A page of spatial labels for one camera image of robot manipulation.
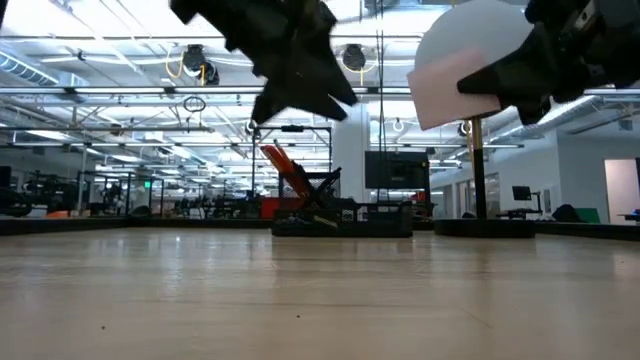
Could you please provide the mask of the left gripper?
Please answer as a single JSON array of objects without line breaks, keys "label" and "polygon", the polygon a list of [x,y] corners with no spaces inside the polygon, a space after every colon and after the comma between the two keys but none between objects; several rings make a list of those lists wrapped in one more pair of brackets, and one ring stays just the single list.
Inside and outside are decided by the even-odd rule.
[{"label": "left gripper", "polygon": [[251,119],[264,124],[286,108],[333,120],[346,112],[335,101],[358,102],[330,45],[337,19],[319,0],[171,0],[181,22],[204,18],[225,39],[229,52],[239,51],[253,63],[253,73],[270,83],[301,78],[301,88],[265,87],[256,97]]}]

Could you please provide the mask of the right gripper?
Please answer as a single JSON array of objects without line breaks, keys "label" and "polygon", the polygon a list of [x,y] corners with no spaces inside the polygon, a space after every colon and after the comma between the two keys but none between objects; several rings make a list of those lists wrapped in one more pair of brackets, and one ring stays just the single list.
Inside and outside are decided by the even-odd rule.
[{"label": "right gripper", "polygon": [[639,81],[637,13],[540,13],[514,51],[457,83],[461,93],[529,98],[518,103],[523,126],[537,124],[557,102],[587,89]]}]

